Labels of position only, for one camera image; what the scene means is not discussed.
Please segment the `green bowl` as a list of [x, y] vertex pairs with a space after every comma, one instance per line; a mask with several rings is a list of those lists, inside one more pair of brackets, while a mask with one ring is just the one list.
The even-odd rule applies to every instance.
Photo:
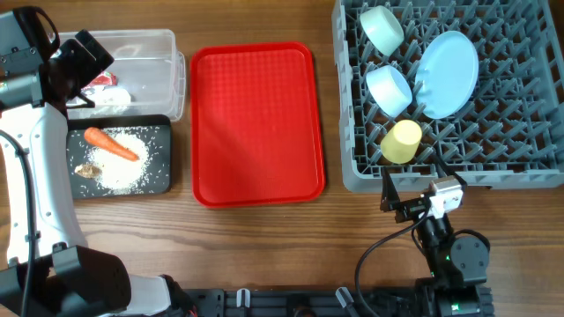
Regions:
[[385, 6], [361, 13], [360, 25], [374, 47], [385, 56], [391, 56], [404, 41], [400, 22]]

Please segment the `white rice leftovers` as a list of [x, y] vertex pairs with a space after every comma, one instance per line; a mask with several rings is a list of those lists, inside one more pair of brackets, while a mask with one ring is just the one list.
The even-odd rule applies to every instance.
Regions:
[[[85, 129], [67, 136], [67, 164], [72, 194], [76, 198], [158, 194], [171, 182], [171, 130], [168, 126], [98, 128], [138, 156], [129, 161], [89, 144]], [[74, 173], [75, 167], [92, 164], [101, 170], [96, 179]]]

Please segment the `walnut shell scraps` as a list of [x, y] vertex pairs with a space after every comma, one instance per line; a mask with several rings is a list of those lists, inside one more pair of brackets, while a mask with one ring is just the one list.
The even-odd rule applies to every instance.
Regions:
[[101, 175], [101, 170], [92, 164], [81, 164], [75, 167], [74, 173], [86, 179], [96, 179]]

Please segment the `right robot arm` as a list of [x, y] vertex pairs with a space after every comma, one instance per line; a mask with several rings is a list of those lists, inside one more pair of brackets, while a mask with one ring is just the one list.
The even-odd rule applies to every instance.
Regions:
[[484, 286], [491, 245], [479, 232], [453, 229], [448, 214], [460, 207], [467, 182], [438, 156], [444, 176], [429, 183], [419, 197], [401, 200], [391, 174], [382, 170], [381, 210], [398, 223], [411, 221], [431, 276], [415, 282], [410, 303], [414, 316], [493, 316], [492, 291]]

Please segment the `light blue bowl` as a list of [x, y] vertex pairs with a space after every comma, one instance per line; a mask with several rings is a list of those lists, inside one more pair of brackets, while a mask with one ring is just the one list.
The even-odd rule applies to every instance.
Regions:
[[403, 74], [391, 65], [371, 70], [367, 88], [378, 107], [389, 117], [398, 117], [412, 103], [412, 90]]

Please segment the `light blue plate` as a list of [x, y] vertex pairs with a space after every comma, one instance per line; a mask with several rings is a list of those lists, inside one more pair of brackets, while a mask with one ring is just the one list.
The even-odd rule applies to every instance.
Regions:
[[417, 104], [423, 114], [443, 119], [459, 111], [474, 92], [479, 75], [479, 57], [474, 44], [461, 32], [447, 31], [428, 45], [419, 60], [415, 83]]

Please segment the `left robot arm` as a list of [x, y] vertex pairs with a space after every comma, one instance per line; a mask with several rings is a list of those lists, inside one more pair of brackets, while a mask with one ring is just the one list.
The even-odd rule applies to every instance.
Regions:
[[130, 275], [87, 246], [67, 167], [68, 102], [113, 62], [87, 31], [62, 41], [45, 11], [1, 16], [1, 150], [11, 212], [1, 303], [19, 316], [153, 316], [175, 310], [169, 276]]

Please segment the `red snack wrapper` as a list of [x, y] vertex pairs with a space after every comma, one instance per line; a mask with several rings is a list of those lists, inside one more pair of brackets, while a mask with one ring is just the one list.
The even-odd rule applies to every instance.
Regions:
[[91, 83], [86, 85], [82, 91], [97, 91], [103, 90], [107, 87], [117, 86], [118, 79], [115, 74], [109, 71], [103, 71], [100, 73]]

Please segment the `yellow plastic cup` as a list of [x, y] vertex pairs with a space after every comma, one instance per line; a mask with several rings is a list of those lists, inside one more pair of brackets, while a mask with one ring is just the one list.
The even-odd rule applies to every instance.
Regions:
[[382, 155], [391, 163], [405, 164], [414, 156], [422, 138], [422, 129], [417, 122], [402, 120], [383, 138]]

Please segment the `white tissue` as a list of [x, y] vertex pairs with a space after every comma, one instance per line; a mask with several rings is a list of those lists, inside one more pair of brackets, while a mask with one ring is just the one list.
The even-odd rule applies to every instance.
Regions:
[[119, 86], [96, 85], [85, 88], [82, 94], [91, 100], [96, 107], [129, 105], [132, 101], [128, 91]]

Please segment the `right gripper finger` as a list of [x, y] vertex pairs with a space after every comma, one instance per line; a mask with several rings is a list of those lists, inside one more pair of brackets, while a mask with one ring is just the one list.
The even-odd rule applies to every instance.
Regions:
[[400, 198], [396, 187], [391, 179], [387, 167], [382, 169], [382, 199], [380, 209], [384, 212], [397, 210], [400, 206]]
[[453, 176], [460, 183], [462, 188], [467, 187], [467, 182], [436, 153], [434, 154], [434, 163], [441, 168], [446, 176]]

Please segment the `orange carrot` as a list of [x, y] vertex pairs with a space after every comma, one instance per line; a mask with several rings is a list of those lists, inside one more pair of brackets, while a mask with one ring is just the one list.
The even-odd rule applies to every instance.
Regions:
[[101, 129], [95, 127], [86, 129], [84, 138], [89, 144], [100, 147], [101, 149], [115, 154], [118, 157], [127, 159], [129, 161], [138, 160], [137, 154], [117, 143], [116, 140], [114, 140]]

